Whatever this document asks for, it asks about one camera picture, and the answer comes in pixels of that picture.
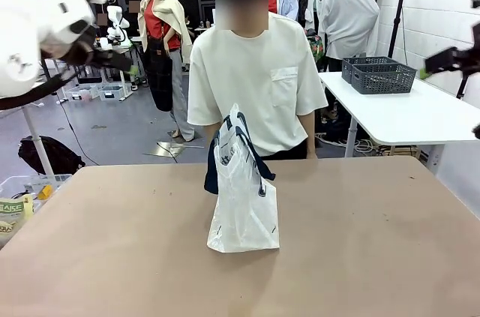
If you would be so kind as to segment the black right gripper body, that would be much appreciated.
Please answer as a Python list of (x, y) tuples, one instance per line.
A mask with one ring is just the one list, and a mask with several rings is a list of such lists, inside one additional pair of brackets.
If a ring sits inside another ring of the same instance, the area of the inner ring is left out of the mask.
[(479, 70), (479, 46), (474, 45), (469, 49), (455, 47), (452, 56), (452, 70)]

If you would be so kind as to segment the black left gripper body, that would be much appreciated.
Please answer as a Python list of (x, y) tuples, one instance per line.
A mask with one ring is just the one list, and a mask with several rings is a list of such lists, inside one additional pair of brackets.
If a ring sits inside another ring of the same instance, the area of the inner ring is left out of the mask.
[(62, 61), (75, 66), (110, 67), (110, 54), (96, 49), (95, 39), (96, 30), (90, 26), (71, 44)]

